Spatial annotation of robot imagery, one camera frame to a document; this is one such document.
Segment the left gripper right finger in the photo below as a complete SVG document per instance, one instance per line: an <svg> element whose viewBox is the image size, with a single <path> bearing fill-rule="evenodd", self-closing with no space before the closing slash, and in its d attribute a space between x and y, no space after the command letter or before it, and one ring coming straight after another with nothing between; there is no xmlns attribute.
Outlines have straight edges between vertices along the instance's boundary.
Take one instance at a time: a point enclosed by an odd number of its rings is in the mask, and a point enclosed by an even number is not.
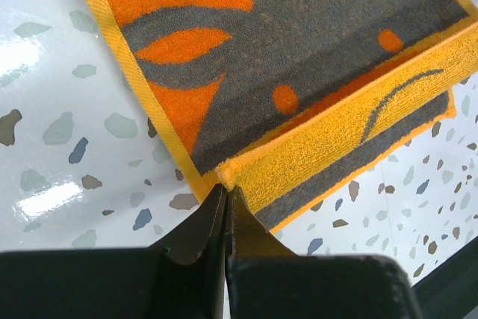
<svg viewBox="0 0 478 319"><path fill-rule="evenodd" d="M227 197L226 281L232 318L421 318L401 267L382 255L297 255Z"/></svg>

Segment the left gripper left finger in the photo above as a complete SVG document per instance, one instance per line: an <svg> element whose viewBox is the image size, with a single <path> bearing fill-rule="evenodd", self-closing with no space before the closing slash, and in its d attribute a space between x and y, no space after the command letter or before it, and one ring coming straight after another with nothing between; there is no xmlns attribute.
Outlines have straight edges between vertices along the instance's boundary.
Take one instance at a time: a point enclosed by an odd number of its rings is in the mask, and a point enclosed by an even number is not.
<svg viewBox="0 0 478 319"><path fill-rule="evenodd" d="M1 254L3 318L221 318L226 190L144 248Z"/></svg>

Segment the orange cloth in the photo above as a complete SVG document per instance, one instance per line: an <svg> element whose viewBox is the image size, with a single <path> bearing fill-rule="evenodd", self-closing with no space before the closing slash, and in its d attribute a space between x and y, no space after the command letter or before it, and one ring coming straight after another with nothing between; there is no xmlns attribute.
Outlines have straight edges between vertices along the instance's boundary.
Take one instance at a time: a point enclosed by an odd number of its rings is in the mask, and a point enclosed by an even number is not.
<svg viewBox="0 0 478 319"><path fill-rule="evenodd" d="M477 0L87 0L197 199L279 229L455 114Z"/></svg>

